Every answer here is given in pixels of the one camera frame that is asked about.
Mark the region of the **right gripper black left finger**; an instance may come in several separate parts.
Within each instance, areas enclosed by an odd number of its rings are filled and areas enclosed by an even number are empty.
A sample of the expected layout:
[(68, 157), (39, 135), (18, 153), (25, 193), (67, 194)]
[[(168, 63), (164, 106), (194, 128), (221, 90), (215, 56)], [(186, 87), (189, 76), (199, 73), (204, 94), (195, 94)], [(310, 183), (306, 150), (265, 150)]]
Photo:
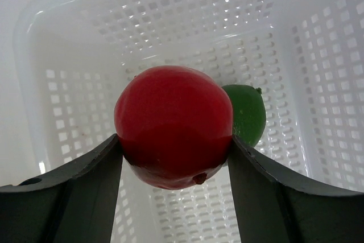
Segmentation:
[(112, 135), (92, 151), (1, 187), (1, 242), (110, 242), (122, 170)]

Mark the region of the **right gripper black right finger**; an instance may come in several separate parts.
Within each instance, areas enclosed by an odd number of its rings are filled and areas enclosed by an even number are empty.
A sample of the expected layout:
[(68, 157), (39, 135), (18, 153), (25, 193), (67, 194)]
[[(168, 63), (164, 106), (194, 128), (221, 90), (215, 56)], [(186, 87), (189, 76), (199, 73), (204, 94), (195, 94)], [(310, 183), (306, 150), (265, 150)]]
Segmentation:
[(363, 193), (295, 172), (238, 137), (228, 168), (242, 242), (363, 242)]

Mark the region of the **green fake lime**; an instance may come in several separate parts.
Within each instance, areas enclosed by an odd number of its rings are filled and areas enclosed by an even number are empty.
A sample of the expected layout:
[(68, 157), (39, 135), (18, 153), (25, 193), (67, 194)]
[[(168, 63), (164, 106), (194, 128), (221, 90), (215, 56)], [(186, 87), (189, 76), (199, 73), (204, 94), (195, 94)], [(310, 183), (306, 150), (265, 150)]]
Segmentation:
[(225, 85), (222, 87), (233, 106), (233, 134), (246, 144), (255, 147), (266, 126), (266, 110), (262, 89), (249, 85)]

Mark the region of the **red fake apple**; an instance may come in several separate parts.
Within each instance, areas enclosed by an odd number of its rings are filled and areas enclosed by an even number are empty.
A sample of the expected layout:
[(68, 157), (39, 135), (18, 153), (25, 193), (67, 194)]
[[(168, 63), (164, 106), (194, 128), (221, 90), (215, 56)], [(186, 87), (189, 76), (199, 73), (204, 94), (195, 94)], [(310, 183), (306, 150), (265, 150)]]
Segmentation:
[(130, 81), (114, 124), (133, 173), (153, 187), (180, 190), (203, 184), (226, 162), (233, 107), (211, 77), (164, 65)]

